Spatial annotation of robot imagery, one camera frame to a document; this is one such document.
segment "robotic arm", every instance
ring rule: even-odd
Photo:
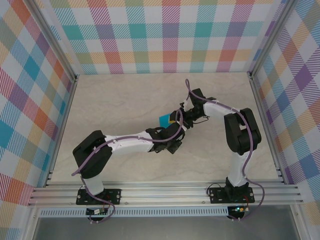
[[[231,109],[226,109],[210,102],[212,100],[216,101],[216,99],[213,97],[205,98],[199,88],[192,90],[192,93],[189,93],[188,98],[190,98],[193,108],[185,111],[184,103],[180,103],[180,109],[171,113],[169,120],[172,124],[167,128],[148,128],[140,133],[125,136],[103,135],[101,130],[96,130],[84,139],[72,153],[79,167],[78,171],[81,173],[85,185],[91,194],[98,195],[104,191],[100,172],[111,157],[128,153],[159,153],[162,150],[168,150],[174,154],[182,144],[186,131],[193,128],[194,122],[197,119],[202,117],[219,117],[221,119],[224,118],[227,144],[231,151],[233,151],[233,162],[231,171],[226,178],[225,191],[231,202],[236,197],[242,196],[243,191],[249,185],[242,174],[242,169],[250,150],[248,130],[246,128],[241,129],[240,127],[244,126],[245,123]],[[240,110],[240,113],[244,116],[250,128],[253,138],[253,150],[255,150],[261,142],[261,134],[253,112],[249,108],[245,108]],[[105,146],[96,151],[96,148],[99,148],[103,144]]]

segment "plaid wallpaper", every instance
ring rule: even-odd
[[[64,42],[62,41],[53,21],[51,20],[51,18],[49,17],[49,14],[48,14],[48,11],[47,9],[45,8],[42,0],[35,0],[36,4],[38,5],[38,7],[40,8],[41,12],[42,12],[42,15],[44,16],[46,22],[48,23],[48,25],[50,26],[51,28],[51,31],[53,33],[53,35],[55,36],[56,40],[58,41],[60,47],[61,47],[61,50],[64,52],[66,58],[68,59],[73,71],[76,73],[76,74],[80,74],[80,72],[78,71],[78,69],[76,68],[75,66],[75,63],[73,61],[73,59],[71,58],[70,56],[70,53],[68,52],[67,50],[67,47],[66,45],[64,44]]]
[[[282,11],[283,11],[283,9],[284,9],[287,1],[288,1],[288,0],[281,0],[281,3],[279,4],[278,9],[276,10],[276,12],[275,12],[275,14],[274,14],[274,16],[273,16],[273,18],[272,18],[272,21],[271,21],[271,23],[270,23],[267,31],[265,32],[265,34],[264,34],[264,36],[263,36],[263,39],[262,39],[262,41],[261,41],[261,43],[260,43],[260,45],[259,45],[259,48],[258,48],[258,50],[256,51],[256,53],[255,53],[255,55],[254,55],[253,61],[252,61],[251,65],[250,65],[250,67],[249,67],[248,72],[251,72],[252,69],[254,68],[254,66],[255,66],[255,64],[256,64],[256,62],[257,62],[257,59],[258,59],[258,57],[260,56],[260,53],[261,53],[262,49],[265,47],[265,45],[266,45],[266,43],[267,43],[267,40],[268,40],[268,38],[269,38],[269,35],[270,35],[270,34],[272,33],[272,31],[274,30],[274,27],[275,27],[275,25],[276,25],[276,22],[277,22],[278,18],[280,17],[280,15],[281,15],[281,13],[282,13]]]
[[[85,74],[246,72],[274,2],[281,0],[50,0]]]
[[[15,240],[41,186],[71,80],[23,0],[0,1],[0,239]]]
[[[320,0],[300,0],[256,76],[281,161],[320,239]]]

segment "black mounting plate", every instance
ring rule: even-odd
[[[236,198],[233,201],[230,201],[223,187],[210,187],[208,194],[210,196],[210,203],[212,204],[230,204],[230,203],[246,204],[247,199],[244,196],[248,198],[248,201],[250,204],[255,202],[255,196],[253,195],[254,193],[251,187],[248,187],[245,194]]]
[[[103,192],[96,195],[97,198],[109,201],[114,205],[120,204],[121,189],[104,189]],[[76,205],[103,205],[103,202],[92,198],[85,189],[79,189]]]

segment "beige marble surface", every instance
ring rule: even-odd
[[[250,161],[252,179],[276,179],[277,173],[246,73],[159,73],[82,75],[79,79],[52,181],[79,181],[72,150],[92,131],[128,135],[159,126],[159,117],[179,108],[191,89],[234,108],[251,108],[262,142]],[[175,152],[132,153],[111,158],[105,181],[224,180],[231,166],[224,122],[211,117],[186,133]]]

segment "wire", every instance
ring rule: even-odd
[[[110,199],[109,195],[107,195],[106,197],[108,198],[108,200]],[[108,211],[108,210],[109,210],[109,208],[110,208],[110,204],[108,205],[108,207],[107,207],[107,209],[106,209],[106,210]]]
[[[258,206],[254,209],[254,211],[253,211],[251,214],[249,214],[249,215],[247,215],[247,216],[245,216],[245,217],[242,218],[242,220],[247,219],[247,218],[251,217],[251,216],[253,215],[253,213],[255,213],[255,212],[257,211],[257,209],[259,209],[259,208],[261,207],[261,205],[262,205],[262,203],[263,203],[263,201],[264,201],[264,199],[265,199],[265,195],[266,195],[266,192],[265,192],[264,187],[263,187],[261,184],[259,184],[259,183],[257,183],[257,182],[254,182],[254,181],[250,180],[249,178],[247,178],[246,173],[245,173],[246,166],[247,166],[247,164],[248,164],[248,162],[249,162],[249,160],[250,160],[250,158],[251,158],[251,156],[252,156],[252,153],[253,153],[253,151],[254,151],[254,141],[253,141],[253,137],[252,137],[252,133],[251,133],[249,124],[248,124],[247,120],[245,119],[245,117],[244,117],[238,110],[236,110],[236,109],[234,109],[234,108],[232,108],[232,107],[229,107],[229,106],[227,106],[227,105],[224,105],[223,103],[220,103],[220,102],[218,102],[218,101],[209,100],[209,99],[206,99],[206,98],[203,98],[203,97],[200,97],[200,96],[196,95],[193,91],[191,91],[190,82],[189,82],[188,79],[185,80],[185,85],[186,85],[189,93],[192,94],[192,95],[193,95],[194,97],[196,97],[197,99],[200,99],[200,100],[203,100],[203,101],[212,103],[212,104],[216,104],[216,105],[219,105],[220,107],[223,107],[223,108],[225,108],[225,109],[231,110],[231,111],[237,113],[237,114],[240,116],[240,118],[242,119],[242,121],[244,122],[244,125],[245,125],[245,127],[246,127],[246,129],[247,129],[247,131],[248,131],[248,135],[249,135],[250,152],[249,152],[248,157],[246,158],[246,160],[245,160],[245,162],[244,162],[244,164],[243,164],[243,167],[242,167],[242,170],[241,170],[242,176],[243,176],[250,184],[259,186],[259,187],[261,188],[261,190],[262,190],[262,197],[261,197],[261,201],[259,202]]]
[[[216,184],[216,185],[218,185],[221,189],[222,189],[222,187],[220,186],[220,184],[219,183],[216,183],[216,182],[214,182],[214,183],[212,183],[210,186],[208,186],[208,188],[206,189],[206,194],[210,197],[210,195],[209,195],[209,188],[212,186],[212,185],[214,185],[214,184]]]
[[[249,207],[249,199],[248,199],[248,197],[246,195],[243,195],[243,196],[246,199],[246,207]]]
[[[194,122],[193,124],[201,124],[201,123],[204,123],[204,122],[209,120],[208,116],[204,116],[203,118],[206,119],[206,120],[203,120],[203,121],[200,121],[200,122]]]
[[[111,218],[111,216],[112,216],[113,214],[115,214],[115,212],[116,212],[116,207],[115,207],[115,205],[114,205],[112,202],[110,202],[110,201],[103,200],[103,199],[98,198],[98,197],[96,197],[95,195],[93,195],[93,194],[89,191],[89,189],[87,188],[87,186],[86,186],[86,184],[85,184],[85,181],[84,181],[84,179],[82,178],[82,176],[80,176],[80,178],[81,178],[81,181],[82,181],[83,184],[84,184],[84,188],[85,188],[86,192],[89,194],[90,197],[92,197],[93,199],[98,200],[98,201],[100,201],[100,202],[102,202],[102,203],[109,204],[109,206],[111,205],[111,206],[113,207],[112,212],[111,212],[108,216],[104,217],[101,221],[93,221],[93,220],[91,219],[91,215],[90,215],[90,216],[89,216],[89,220],[91,221],[91,223],[92,223],[92,224],[99,224],[99,223],[103,223],[104,221],[106,221],[106,220],[108,220],[109,218]]]

